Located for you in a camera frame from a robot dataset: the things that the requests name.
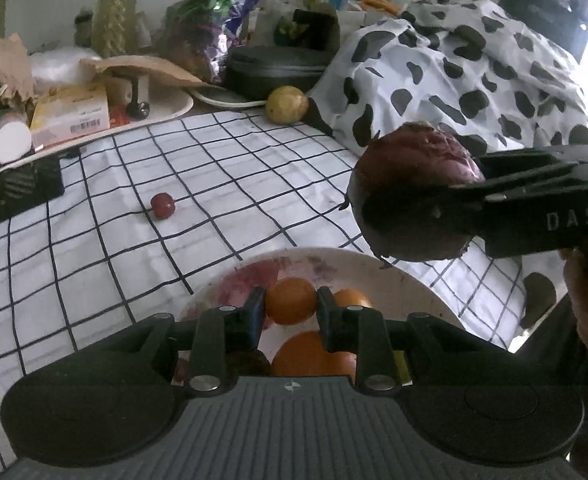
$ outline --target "red cherry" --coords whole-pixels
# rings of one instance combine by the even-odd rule
[[[154,211],[154,216],[159,220],[170,218],[173,212],[176,211],[174,199],[167,193],[155,194],[152,197],[150,205],[152,206],[152,211]]]

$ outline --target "barcode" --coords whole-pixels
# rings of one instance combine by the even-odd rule
[[[100,125],[101,125],[101,120],[95,119],[93,121],[87,121],[86,123],[73,124],[72,126],[69,127],[69,132],[71,134],[75,134],[78,131],[86,130],[87,128],[95,128],[96,126],[100,126]]]

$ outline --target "white tablecloth with black grid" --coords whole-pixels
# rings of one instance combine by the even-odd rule
[[[329,246],[371,254],[340,211],[357,157],[308,126],[220,112],[108,137],[62,160],[60,198],[0,224],[0,403],[21,376],[155,312],[178,316],[255,254]],[[171,218],[146,211],[157,192]],[[458,260],[393,262],[472,332],[505,346],[523,310],[520,264],[474,240]],[[0,423],[0,471],[15,460]]]

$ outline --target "orange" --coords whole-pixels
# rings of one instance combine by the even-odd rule
[[[271,361],[276,377],[328,375],[356,376],[356,355],[350,352],[329,353],[323,348],[319,332],[303,332],[285,341]]]
[[[302,278],[284,278],[265,294],[265,314],[279,325],[295,325],[316,312],[316,290]]]
[[[372,302],[359,290],[355,288],[343,288],[334,293],[334,301],[338,306],[360,305],[372,307]]]

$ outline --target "purple bag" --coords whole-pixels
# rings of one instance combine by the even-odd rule
[[[259,0],[183,0],[167,8],[162,56],[208,83],[222,82],[229,49]]]

